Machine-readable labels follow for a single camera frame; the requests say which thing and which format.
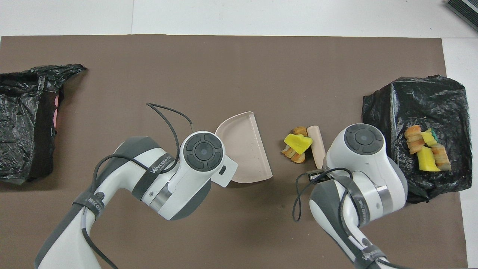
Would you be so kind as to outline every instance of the black strap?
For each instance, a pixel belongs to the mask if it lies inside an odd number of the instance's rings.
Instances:
[[[131,192],[132,195],[141,201],[144,193],[148,190],[154,180],[172,162],[174,162],[174,158],[169,153],[159,157],[159,159],[157,159],[143,174],[138,183],[136,183]]]
[[[105,205],[101,199],[89,191],[80,193],[80,195],[78,195],[73,201],[73,204],[75,203],[86,206],[91,212],[93,212],[93,214],[95,214],[95,219],[100,217],[105,209]]]
[[[352,201],[357,208],[357,213],[359,216],[358,226],[362,227],[368,224],[370,222],[369,206],[367,205],[365,197],[363,197],[362,192],[360,191],[354,180],[349,177],[338,177],[335,180],[339,182],[342,186],[344,186],[344,188],[347,189],[347,191],[350,193],[350,196],[352,197]]]
[[[366,269],[380,257],[385,257],[385,254],[377,246],[371,245],[355,256],[354,267],[355,269]]]

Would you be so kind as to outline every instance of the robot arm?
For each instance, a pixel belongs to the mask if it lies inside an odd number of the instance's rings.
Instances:
[[[309,205],[315,220],[337,242],[357,269],[395,268],[359,227],[392,213],[405,204],[407,183],[385,152],[385,139],[368,124],[354,124],[333,141],[324,159],[326,170],[340,170],[318,183]]]
[[[211,180],[225,187],[237,164],[226,156],[224,144],[210,132],[195,132],[181,145],[178,165],[151,138],[136,136],[123,142],[115,154],[139,161],[147,170],[124,158],[111,159],[98,176],[98,187],[80,195],[68,214],[40,249],[36,269],[99,269],[93,250],[82,234],[118,189],[127,189],[167,220],[190,215],[204,200]]]

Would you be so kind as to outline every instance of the sponge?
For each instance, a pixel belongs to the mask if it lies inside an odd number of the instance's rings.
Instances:
[[[432,130],[432,128],[426,130],[425,132],[422,132],[422,137],[427,146],[433,146],[436,145],[437,138],[435,132]]]
[[[422,149],[417,152],[418,166],[421,171],[439,172],[440,169],[435,164],[432,149],[422,146]]]
[[[312,145],[312,138],[305,137],[303,134],[288,134],[284,142],[296,151],[297,154],[302,154]]]

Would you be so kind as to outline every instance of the brown paper mat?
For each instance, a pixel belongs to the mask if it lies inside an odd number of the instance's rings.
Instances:
[[[96,163],[127,137],[149,135],[175,153],[170,130],[146,102],[178,109],[212,132],[230,116],[255,112],[274,177],[214,185],[191,216],[174,222],[120,190],[91,233],[120,268],[352,268],[314,221],[307,195],[302,220],[292,221],[294,180],[314,163],[311,154],[302,165],[286,159],[282,140],[298,125],[316,124],[328,148],[339,131],[360,122],[363,95],[401,76],[445,75],[440,39],[2,37],[2,73],[69,63],[88,71],[65,86],[53,173],[20,187],[0,185],[0,268],[33,267]],[[166,114],[184,139],[187,122]],[[458,193],[407,206],[363,232],[394,263],[467,266]]]

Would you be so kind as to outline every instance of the pink dustpan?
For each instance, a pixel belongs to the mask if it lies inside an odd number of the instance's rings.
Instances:
[[[253,183],[272,177],[254,113],[228,118],[219,125],[216,135],[224,143],[227,156],[239,165],[232,181]]]

